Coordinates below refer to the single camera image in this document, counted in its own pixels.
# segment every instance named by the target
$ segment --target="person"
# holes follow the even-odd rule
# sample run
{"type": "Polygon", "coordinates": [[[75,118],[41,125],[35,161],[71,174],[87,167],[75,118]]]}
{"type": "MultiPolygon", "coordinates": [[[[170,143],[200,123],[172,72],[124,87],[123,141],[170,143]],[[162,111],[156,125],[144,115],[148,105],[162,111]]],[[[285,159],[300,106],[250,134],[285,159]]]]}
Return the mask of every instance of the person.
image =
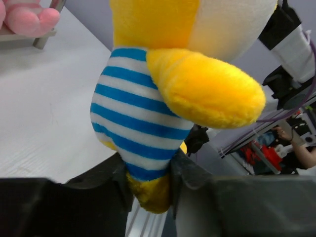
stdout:
{"type": "Polygon", "coordinates": [[[316,166],[316,148],[299,146],[292,140],[291,135],[283,131],[281,127],[273,128],[273,130],[277,132],[280,139],[289,141],[293,147],[293,152],[289,153],[285,159],[283,159],[283,163],[284,161],[286,162],[289,157],[295,156],[299,163],[303,166],[303,169],[309,169],[316,166]]]}

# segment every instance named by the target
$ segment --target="shelf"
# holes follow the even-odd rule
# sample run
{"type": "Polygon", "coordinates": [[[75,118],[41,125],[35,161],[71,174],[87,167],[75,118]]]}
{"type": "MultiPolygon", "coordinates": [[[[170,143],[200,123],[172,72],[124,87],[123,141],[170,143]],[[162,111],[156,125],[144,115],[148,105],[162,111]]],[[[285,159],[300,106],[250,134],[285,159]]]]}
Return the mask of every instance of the shelf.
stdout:
{"type": "MultiPolygon", "coordinates": [[[[56,35],[56,30],[53,29],[46,35],[42,36],[42,38],[51,37],[56,35]]],[[[14,40],[25,40],[25,39],[31,39],[30,37],[17,35],[14,32],[12,32],[5,24],[3,24],[1,30],[0,30],[0,42],[4,41],[14,41],[14,40]]]]}

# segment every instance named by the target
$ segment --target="purple cable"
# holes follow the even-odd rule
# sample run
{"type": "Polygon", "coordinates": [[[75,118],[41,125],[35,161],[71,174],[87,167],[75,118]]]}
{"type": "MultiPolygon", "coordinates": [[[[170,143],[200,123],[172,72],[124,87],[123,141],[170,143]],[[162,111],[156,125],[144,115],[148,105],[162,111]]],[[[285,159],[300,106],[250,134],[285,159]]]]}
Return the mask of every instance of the purple cable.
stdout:
{"type": "Polygon", "coordinates": [[[295,107],[293,110],[291,110],[290,112],[286,113],[285,115],[282,115],[278,118],[270,118],[270,119],[261,119],[261,120],[257,120],[257,122],[275,122],[275,121],[278,121],[278,120],[281,120],[281,119],[287,119],[289,116],[291,116],[292,114],[296,113],[305,103],[306,101],[309,99],[309,97],[312,95],[315,87],[316,87],[316,47],[313,43],[313,41],[311,40],[310,42],[310,46],[312,48],[312,52],[314,54],[314,59],[315,59],[315,76],[313,78],[313,82],[312,82],[312,85],[311,85],[311,88],[310,90],[308,91],[305,99],[302,101],[301,104],[299,104],[297,107],[295,107]]]}

